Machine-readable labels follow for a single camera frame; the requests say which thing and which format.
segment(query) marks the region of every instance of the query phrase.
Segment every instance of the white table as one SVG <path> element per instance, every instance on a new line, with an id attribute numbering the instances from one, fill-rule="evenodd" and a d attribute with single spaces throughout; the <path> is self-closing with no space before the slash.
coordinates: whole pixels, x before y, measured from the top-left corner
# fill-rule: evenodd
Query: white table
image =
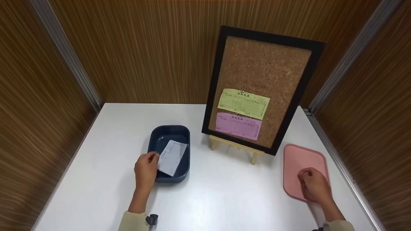
<path id="1" fill-rule="evenodd" d="M 210 150 L 201 133 L 205 105 L 105 104 L 66 170 L 36 231 L 115 231 L 135 188 L 134 163 L 147 152 L 151 131 L 184 125 L 191 133 L 191 167 L 179 184 L 158 184 L 147 213 L 157 231 L 311 231 L 317 207 L 283 190 L 283 148 L 294 143 L 323 153 L 337 205 L 356 230 L 373 230 L 367 216 L 299 107 L 277 155 L 258 157 L 220 144 Z"/>

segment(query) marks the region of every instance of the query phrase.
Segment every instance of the wood grain wall panel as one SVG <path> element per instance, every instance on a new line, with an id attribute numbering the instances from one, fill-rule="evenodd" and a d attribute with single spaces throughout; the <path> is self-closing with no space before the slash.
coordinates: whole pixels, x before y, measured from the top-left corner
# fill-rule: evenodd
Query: wood grain wall panel
<path id="1" fill-rule="evenodd" d="M 104 102 L 205 104 L 220 25 L 327 47 L 307 107 L 380 0 L 50 0 Z"/>
<path id="2" fill-rule="evenodd" d="M 30 230 L 95 112 L 28 1 L 0 0 L 0 230 Z"/>
<path id="3" fill-rule="evenodd" d="M 403 1 L 317 119 L 387 230 L 411 230 L 411 1 Z"/>

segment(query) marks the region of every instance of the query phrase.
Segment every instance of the pink form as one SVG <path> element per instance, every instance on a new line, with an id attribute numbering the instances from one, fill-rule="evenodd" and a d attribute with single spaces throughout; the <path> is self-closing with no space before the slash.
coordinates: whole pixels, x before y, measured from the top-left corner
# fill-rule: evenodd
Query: pink form
<path id="1" fill-rule="evenodd" d="M 257 140 L 260 133 L 261 120 L 238 116 L 230 113 L 217 113 L 215 130 L 244 138 Z"/>

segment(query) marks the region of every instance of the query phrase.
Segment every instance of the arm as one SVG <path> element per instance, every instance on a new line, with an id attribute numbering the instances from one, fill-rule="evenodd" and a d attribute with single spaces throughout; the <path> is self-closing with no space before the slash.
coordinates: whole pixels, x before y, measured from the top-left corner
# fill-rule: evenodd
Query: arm
<path id="1" fill-rule="evenodd" d="M 124 212 L 119 231 L 148 231 L 145 221 L 145 208 L 154 180 L 157 175 L 159 154 L 149 152 L 142 154 L 134 166 L 136 174 L 136 189 L 133 193 L 128 211 Z"/>
<path id="2" fill-rule="evenodd" d="M 302 169 L 298 173 L 304 197 L 320 204 L 326 221 L 324 231 L 354 231 L 351 223 L 345 220 L 343 214 L 332 198 L 331 188 L 324 175 L 315 168 Z"/>

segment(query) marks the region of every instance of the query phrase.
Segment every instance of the blue plastic tray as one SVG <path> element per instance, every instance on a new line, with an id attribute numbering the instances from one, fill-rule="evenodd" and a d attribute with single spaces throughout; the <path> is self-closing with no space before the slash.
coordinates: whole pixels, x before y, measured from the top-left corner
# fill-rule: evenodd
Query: blue plastic tray
<path id="1" fill-rule="evenodd" d="M 151 132 L 147 151 L 154 151 L 161 154 L 170 140 L 185 143 L 187 144 L 187 148 L 185 149 L 184 155 L 181 158 L 174 176 L 169 176 L 157 170 L 155 182 L 158 183 L 181 182 L 187 177 L 188 171 L 190 170 L 190 131 L 182 125 L 162 125 L 156 127 Z"/>

